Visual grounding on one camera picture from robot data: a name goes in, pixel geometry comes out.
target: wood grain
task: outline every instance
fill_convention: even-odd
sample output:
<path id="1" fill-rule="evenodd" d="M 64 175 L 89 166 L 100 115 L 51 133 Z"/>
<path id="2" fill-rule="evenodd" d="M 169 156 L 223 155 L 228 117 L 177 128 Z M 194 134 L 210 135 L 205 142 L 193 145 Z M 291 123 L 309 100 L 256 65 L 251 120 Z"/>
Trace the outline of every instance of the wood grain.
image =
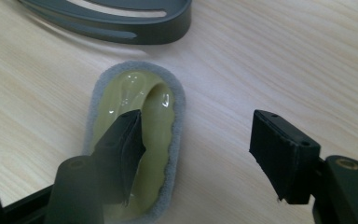
<path id="1" fill-rule="evenodd" d="M 255 109 L 358 160 L 358 1 L 193 1 L 181 40 L 129 46 L 67 32 L 0 1 L 0 198 L 50 185 L 83 144 L 93 86 L 142 60 L 174 74 L 186 121 L 172 204 L 158 223 L 313 223 L 277 203 L 248 152 Z"/>

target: dark gray curved object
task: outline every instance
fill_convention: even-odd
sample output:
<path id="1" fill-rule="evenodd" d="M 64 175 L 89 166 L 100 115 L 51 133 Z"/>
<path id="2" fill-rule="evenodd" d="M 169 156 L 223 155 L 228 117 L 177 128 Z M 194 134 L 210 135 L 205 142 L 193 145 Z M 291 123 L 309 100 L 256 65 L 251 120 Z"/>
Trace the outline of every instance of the dark gray curved object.
<path id="1" fill-rule="evenodd" d="M 66 0 L 19 0 L 47 21 L 89 37 L 135 45 L 168 44 L 190 27 L 191 0 L 88 0 L 128 11 L 163 11 L 162 17 L 127 17 L 102 13 Z"/>

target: light wood surface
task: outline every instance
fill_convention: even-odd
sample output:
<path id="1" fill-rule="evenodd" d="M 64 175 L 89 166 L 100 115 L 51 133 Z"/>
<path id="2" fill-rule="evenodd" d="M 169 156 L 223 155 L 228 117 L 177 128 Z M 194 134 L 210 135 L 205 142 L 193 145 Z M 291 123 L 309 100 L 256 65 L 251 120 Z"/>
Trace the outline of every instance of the light wood surface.
<path id="1" fill-rule="evenodd" d="M 311 204 L 278 203 L 248 152 L 255 109 L 358 160 L 358 1 L 201 1 L 179 41 L 108 43 L 0 1 L 0 198 L 52 184 L 81 152 L 93 86 L 141 60 L 173 72 L 186 121 L 169 210 L 158 223 L 313 223 Z"/>

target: wooden table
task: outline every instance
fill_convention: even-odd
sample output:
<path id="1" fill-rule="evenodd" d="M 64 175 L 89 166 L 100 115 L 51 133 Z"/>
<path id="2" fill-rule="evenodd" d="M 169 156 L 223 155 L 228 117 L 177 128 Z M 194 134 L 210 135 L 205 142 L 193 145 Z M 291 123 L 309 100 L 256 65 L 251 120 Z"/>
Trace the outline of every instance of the wooden table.
<path id="1" fill-rule="evenodd" d="M 110 66 L 163 66 L 186 92 L 172 203 L 158 223 L 313 223 L 278 203 L 248 152 L 255 109 L 358 160 L 358 1 L 193 1 L 179 41 L 130 46 L 67 32 L 0 1 L 0 198 L 52 184 L 81 152 L 91 92 Z"/>

